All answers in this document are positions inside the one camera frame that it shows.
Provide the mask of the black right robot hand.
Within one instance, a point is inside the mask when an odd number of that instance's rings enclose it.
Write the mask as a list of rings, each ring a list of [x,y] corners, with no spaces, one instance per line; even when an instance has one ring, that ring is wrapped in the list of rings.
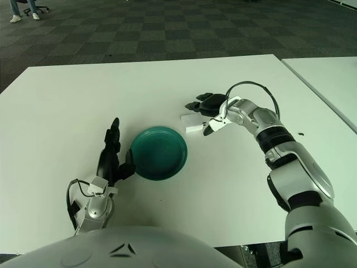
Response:
[[[205,93],[196,97],[194,101],[185,105],[185,108],[210,117],[208,125],[203,130],[203,135],[208,136],[228,124],[237,123],[237,114],[232,108],[242,100],[240,97],[229,98],[224,94]]]

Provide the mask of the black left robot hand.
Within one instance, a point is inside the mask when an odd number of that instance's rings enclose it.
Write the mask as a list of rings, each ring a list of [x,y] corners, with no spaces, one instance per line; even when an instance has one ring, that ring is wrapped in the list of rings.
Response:
[[[118,154],[121,144],[119,141],[119,118],[116,117],[104,138],[104,149],[100,153],[96,175],[107,180],[110,187],[114,187],[119,180],[126,180],[136,172],[133,152],[129,149],[124,163],[119,163]]]

